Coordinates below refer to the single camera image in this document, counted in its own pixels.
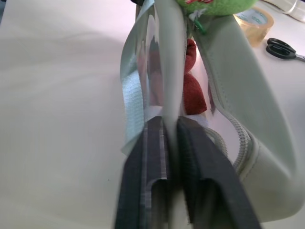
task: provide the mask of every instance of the zipper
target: zipper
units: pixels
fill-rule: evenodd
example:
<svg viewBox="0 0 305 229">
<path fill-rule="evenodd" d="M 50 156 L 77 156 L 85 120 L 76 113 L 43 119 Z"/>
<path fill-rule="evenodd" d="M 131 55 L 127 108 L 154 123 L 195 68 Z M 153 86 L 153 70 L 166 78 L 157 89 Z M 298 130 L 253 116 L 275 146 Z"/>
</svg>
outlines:
<svg viewBox="0 0 305 229">
<path fill-rule="evenodd" d="M 217 148 L 223 152 L 226 157 L 228 157 L 227 146 L 221 135 L 208 127 L 205 127 L 204 130 L 206 135 L 208 135 L 208 137 L 214 142 Z"/>
<path fill-rule="evenodd" d="M 188 19 L 187 17 L 184 20 L 184 27 L 185 27 L 185 33 L 184 33 L 184 64 L 185 64 L 185 58 L 186 58 L 186 51 L 187 51 L 187 39 L 188 39 Z M 219 133 L 216 131 L 205 127 L 205 132 L 208 135 L 208 137 L 214 142 L 214 144 L 228 157 L 228 151 L 225 144 L 224 139 L 220 136 Z"/>
<path fill-rule="evenodd" d="M 239 137 L 239 152 L 237 159 L 234 161 L 233 166 L 235 167 L 237 173 L 240 173 L 243 169 L 244 162 L 247 160 L 250 149 L 252 146 L 252 141 L 247 131 L 243 128 L 243 126 L 226 110 L 223 109 L 222 103 L 220 101 L 221 95 L 217 90 L 217 82 L 212 77 L 212 70 L 208 59 L 206 58 L 206 49 L 203 47 L 202 43 L 199 40 L 199 37 L 203 37 L 203 35 L 199 34 L 197 31 L 192 31 L 192 35 L 196 41 L 199 52 L 201 54 L 201 58 L 208 76 L 208 81 L 211 88 L 212 99 L 215 104 L 215 107 L 218 111 L 228 119 L 236 129 Z"/>
</svg>

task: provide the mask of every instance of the tape roll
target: tape roll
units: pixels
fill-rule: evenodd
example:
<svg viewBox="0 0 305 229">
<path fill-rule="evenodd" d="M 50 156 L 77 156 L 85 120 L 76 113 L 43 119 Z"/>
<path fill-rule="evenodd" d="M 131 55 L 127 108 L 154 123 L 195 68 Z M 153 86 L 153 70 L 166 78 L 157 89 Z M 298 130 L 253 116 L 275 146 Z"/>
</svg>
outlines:
<svg viewBox="0 0 305 229">
<path fill-rule="evenodd" d="M 270 14 L 258 7 L 237 13 L 234 17 L 253 47 L 262 42 L 274 23 Z"/>
</svg>

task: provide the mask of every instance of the black handle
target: black handle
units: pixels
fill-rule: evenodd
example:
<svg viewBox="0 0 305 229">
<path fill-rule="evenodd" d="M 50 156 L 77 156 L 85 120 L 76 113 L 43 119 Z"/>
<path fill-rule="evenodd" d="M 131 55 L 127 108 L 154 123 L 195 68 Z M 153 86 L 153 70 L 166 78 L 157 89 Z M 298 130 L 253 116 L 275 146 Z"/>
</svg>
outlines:
<svg viewBox="0 0 305 229">
<path fill-rule="evenodd" d="M 177 124 L 181 180 L 194 229 L 261 229 L 230 160 L 196 121 Z"/>
<path fill-rule="evenodd" d="M 281 46 L 281 47 L 283 47 L 283 48 L 285 48 L 285 49 L 287 49 L 287 50 L 289 50 L 293 53 L 296 53 L 296 50 L 294 50 L 289 44 L 287 44 L 286 42 L 281 41 L 277 38 L 269 38 L 267 40 L 267 44 L 275 44 L 275 45 Z"/>
<path fill-rule="evenodd" d="M 292 60 L 296 58 L 296 55 L 294 52 L 291 52 L 287 50 L 286 48 L 283 48 L 282 46 L 279 46 L 277 44 L 269 44 L 266 47 L 266 51 L 270 53 L 273 56 L 276 56 L 277 58 L 283 59 L 283 60 Z"/>
<path fill-rule="evenodd" d="M 145 124 L 124 164 L 114 229 L 163 228 L 170 179 L 162 117 Z"/>
</svg>

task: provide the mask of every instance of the bag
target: bag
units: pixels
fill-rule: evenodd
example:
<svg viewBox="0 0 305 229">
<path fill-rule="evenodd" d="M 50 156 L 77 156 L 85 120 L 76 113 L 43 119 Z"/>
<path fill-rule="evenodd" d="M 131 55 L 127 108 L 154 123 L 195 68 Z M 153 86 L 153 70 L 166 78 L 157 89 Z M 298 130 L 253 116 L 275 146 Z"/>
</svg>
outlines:
<svg viewBox="0 0 305 229">
<path fill-rule="evenodd" d="M 177 147 L 176 121 L 183 115 L 185 46 L 187 29 L 191 29 L 207 72 L 211 104 L 217 110 L 211 114 L 221 114 L 233 127 L 238 153 L 236 158 L 230 153 L 229 157 L 256 214 L 261 222 L 289 217 L 302 207 L 304 189 L 298 154 L 283 113 L 234 17 L 202 16 L 199 21 L 207 28 L 205 35 L 194 28 L 175 0 L 144 2 L 121 59 L 127 117 L 123 152 L 130 152 L 145 122 L 161 114 L 171 147 Z M 160 55 L 158 81 L 163 99 L 159 106 L 149 99 L 154 93 L 147 67 L 152 61 L 153 39 Z M 219 135 L 214 138 L 224 142 Z"/>
</svg>

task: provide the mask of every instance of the green plush toy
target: green plush toy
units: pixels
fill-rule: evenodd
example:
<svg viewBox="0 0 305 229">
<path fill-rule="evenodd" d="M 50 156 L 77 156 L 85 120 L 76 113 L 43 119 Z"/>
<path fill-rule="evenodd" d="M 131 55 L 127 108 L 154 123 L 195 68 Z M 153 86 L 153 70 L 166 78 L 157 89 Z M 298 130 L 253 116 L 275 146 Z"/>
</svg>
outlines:
<svg viewBox="0 0 305 229">
<path fill-rule="evenodd" d="M 257 0 L 177 0 L 187 13 L 224 16 L 249 9 Z"/>
</svg>

